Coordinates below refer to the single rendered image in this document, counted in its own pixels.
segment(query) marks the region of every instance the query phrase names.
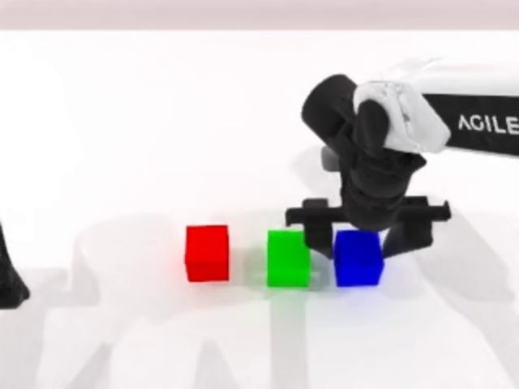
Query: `blue cube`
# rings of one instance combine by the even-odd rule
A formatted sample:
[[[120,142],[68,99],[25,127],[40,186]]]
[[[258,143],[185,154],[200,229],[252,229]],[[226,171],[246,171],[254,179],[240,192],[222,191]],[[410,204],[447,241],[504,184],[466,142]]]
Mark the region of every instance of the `blue cube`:
[[[378,233],[339,231],[333,247],[338,287],[376,286],[384,270],[384,256]]]

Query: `green block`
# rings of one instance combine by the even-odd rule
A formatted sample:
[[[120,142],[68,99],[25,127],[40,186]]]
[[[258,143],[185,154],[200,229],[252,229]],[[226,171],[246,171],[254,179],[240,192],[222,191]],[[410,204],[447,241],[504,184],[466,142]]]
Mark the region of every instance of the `green block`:
[[[307,288],[311,277],[310,249],[303,231],[268,231],[267,285]]]

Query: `white background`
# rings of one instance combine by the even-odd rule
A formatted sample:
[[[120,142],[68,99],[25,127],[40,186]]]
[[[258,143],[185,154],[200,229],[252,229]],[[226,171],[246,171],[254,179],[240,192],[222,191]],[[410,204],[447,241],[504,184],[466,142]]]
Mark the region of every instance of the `white background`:
[[[337,201],[299,114],[323,78],[407,57],[510,57],[515,32],[0,36],[0,207],[33,291],[0,314],[0,388],[519,387],[513,158],[428,156],[435,246],[375,289],[264,286],[287,207]],[[232,281],[189,285],[185,227],[226,223]]]

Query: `cube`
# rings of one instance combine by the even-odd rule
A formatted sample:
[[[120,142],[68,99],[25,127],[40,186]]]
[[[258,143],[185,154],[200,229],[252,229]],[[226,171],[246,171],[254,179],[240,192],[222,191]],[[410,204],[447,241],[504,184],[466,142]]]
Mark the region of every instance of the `cube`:
[[[190,282],[229,281],[228,227],[188,226],[184,263]]]
[[[384,256],[378,233],[337,232],[333,248],[338,287],[376,286],[384,270]]]
[[[306,288],[311,278],[310,249],[304,232],[269,231],[267,238],[267,285]]]

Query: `red cube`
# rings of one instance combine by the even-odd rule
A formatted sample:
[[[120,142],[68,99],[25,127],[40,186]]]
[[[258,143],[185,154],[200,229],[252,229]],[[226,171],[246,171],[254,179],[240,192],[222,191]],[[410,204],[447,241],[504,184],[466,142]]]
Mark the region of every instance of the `red cube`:
[[[190,282],[229,280],[229,229],[226,225],[188,226],[187,279]]]

